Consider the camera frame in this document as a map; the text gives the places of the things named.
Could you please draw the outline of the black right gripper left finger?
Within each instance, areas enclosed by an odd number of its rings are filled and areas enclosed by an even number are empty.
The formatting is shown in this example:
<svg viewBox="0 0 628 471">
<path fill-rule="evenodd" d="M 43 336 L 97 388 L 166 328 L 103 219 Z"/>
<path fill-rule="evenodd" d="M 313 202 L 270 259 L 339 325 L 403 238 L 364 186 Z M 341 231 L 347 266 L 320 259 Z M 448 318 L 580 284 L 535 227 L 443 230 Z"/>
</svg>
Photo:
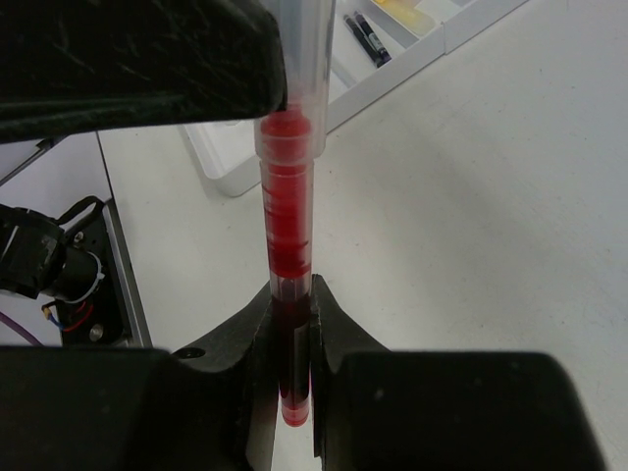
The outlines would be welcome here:
<svg viewBox="0 0 628 471">
<path fill-rule="evenodd" d="M 5 346 L 5 470 L 267 470 L 271 296 L 175 351 Z"/>
</svg>

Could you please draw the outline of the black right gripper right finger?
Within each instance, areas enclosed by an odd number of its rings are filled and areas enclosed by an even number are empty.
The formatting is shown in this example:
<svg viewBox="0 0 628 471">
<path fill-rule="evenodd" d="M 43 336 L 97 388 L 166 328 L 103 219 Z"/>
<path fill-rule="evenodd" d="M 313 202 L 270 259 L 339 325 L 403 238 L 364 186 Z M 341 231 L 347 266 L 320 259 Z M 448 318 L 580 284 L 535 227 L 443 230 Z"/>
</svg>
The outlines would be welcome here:
<svg viewBox="0 0 628 471">
<path fill-rule="evenodd" d="M 384 347 L 312 281 L 313 449 L 326 470 L 603 470 L 565 369 L 534 351 Z"/>
</svg>

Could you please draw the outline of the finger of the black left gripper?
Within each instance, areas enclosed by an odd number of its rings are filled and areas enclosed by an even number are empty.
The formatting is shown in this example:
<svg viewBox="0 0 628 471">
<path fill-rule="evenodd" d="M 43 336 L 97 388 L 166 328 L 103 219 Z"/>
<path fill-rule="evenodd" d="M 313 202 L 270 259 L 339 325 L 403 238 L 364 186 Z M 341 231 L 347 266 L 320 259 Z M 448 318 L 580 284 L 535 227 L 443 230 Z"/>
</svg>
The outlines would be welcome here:
<svg viewBox="0 0 628 471">
<path fill-rule="evenodd" d="M 1 139 L 255 119 L 288 98 L 257 1 L 5 1 Z"/>
</svg>

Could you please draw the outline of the red gel pen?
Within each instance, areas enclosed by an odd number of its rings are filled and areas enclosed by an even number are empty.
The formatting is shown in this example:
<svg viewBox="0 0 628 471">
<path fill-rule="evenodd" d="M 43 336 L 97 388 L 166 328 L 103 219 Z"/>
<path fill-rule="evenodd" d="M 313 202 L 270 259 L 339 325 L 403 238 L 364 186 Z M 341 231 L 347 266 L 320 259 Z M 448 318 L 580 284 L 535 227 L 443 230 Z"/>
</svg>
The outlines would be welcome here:
<svg viewBox="0 0 628 471">
<path fill-rule="evenodd" d="M 267 116 L 256 130 L 281 412 L 291 427 L 309 415 L 312 133 L 297 108 Z"/>
</svg>

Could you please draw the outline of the black gel pen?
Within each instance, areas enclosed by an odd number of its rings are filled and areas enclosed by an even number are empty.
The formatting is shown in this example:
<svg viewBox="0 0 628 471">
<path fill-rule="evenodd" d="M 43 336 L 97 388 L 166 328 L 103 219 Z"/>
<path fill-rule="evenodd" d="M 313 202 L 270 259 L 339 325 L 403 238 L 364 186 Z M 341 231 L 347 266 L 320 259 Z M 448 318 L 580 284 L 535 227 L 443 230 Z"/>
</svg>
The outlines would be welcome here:
<svg viewBox="0 0 628 471">
<path fill-rule="evenodd" d="M 364 31 L 360 28 L 355 19 L 353 19 L 350 15 L 343 15 L 342 21 L 346 25 L 346 27 L 350 30 L 353 37 L 359 43 L 361 49 L 366 53 L 369 57 L 370 61 L 373 65 L 379 69 L 383 66 L 383 59 L 377 50 L 373 47 L 369 39 L 367 38 Z"/>
</svg>

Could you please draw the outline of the purple gel pen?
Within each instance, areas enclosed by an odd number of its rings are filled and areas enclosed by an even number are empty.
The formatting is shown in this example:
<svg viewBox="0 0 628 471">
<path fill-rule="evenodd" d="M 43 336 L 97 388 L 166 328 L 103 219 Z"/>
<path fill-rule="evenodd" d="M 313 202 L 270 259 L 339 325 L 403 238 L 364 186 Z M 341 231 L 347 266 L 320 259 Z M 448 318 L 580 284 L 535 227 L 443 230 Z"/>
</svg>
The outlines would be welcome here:
<svg viewBox="0 0 628 471">
<path fill-rule="evenodd" d="M 369 22 L 366 20 L 364 15 L 358 10 L 354 11 L 354 18 L 357 21 L 358 25 L 361 27 L 362 31 L 365 33 L 369 42 L 373 46 L 374 50 L 379 54 L 382 59 L 382 63 L 385 64 L 392 59 L 392 56 L 388 49 L 384 46 L 382 41 L 380 40 L 377 33 L 372 29 Z"/>
</svg>

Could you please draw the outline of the clear pen cap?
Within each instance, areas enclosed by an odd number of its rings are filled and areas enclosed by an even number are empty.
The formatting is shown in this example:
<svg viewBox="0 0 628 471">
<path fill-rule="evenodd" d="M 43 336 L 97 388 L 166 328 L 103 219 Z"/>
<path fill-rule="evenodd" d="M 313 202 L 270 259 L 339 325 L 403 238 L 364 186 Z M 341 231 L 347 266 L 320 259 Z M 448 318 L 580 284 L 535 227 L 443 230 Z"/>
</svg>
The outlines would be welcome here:
<svg viewBox="0 0 628 471">
<path fill-rule="evenodd" d="M 279 27 L 287 82 L 287 109 L 255 122 L 255 150 L 270 157 L 277 140 L 263 128 L 275 118 L 302 116 L 309 124 L 305 156 L 320 156 L 326 145 L 334 1 L 264 1 Z"/>
</svg>

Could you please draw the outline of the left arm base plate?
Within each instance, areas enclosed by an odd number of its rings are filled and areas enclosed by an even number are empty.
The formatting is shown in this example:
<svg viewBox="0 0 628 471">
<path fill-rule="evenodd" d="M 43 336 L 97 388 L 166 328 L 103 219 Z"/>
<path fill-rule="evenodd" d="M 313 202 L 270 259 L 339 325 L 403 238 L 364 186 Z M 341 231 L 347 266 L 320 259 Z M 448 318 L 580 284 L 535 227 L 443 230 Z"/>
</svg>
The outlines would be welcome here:
<svg viewBox="0 0 628 471">
<path fill-rule="evenodd" d="M 115 203 L 87 196 L 57 224 L 64 229 L 64 263 L 44 309 L 62 345 L 151 346 Z"/>
</svg>

